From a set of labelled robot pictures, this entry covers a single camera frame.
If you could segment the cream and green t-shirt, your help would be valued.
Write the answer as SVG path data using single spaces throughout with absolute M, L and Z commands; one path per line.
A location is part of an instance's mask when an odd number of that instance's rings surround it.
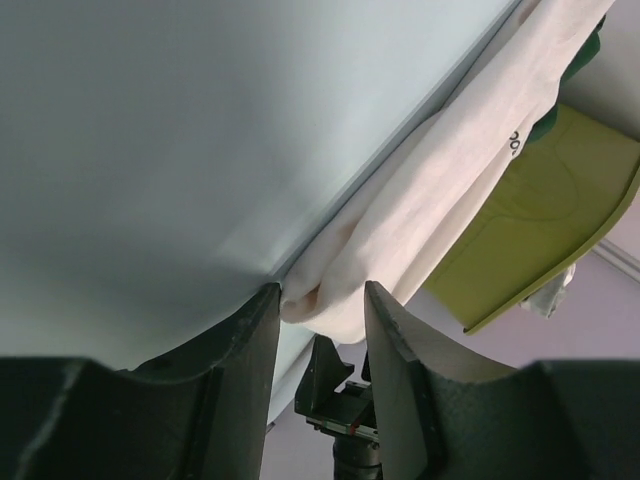
M 522 1 L 445 106 L 421 123 L 287 273 L 280 317 L 341 343 L 365 336 L 364 290 L 408 302 L 453 246 L 610 9 L 607 1 Z

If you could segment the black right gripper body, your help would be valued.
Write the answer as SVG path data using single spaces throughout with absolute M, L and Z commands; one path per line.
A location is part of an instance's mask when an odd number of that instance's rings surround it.
M 341 360 L 332 340 L 316 336 L 311 357 L 294 397 L 294 411 L 333 438 L 335 479 L 383 477 L 369 362 L 360 383 L 349 377 L 355 366 Z

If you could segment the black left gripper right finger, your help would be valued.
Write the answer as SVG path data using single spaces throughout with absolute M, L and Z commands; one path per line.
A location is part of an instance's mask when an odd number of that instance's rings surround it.
M 635 479 L 639 364 L 512 368 L 465 348 L 365 285 L 365 326 L 387 479 Z

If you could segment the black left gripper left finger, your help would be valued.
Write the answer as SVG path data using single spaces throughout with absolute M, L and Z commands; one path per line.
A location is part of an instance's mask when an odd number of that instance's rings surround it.
M 5 479 L 256 479 L 280 287 L 132 371 L 87 358 L 1 361 Z

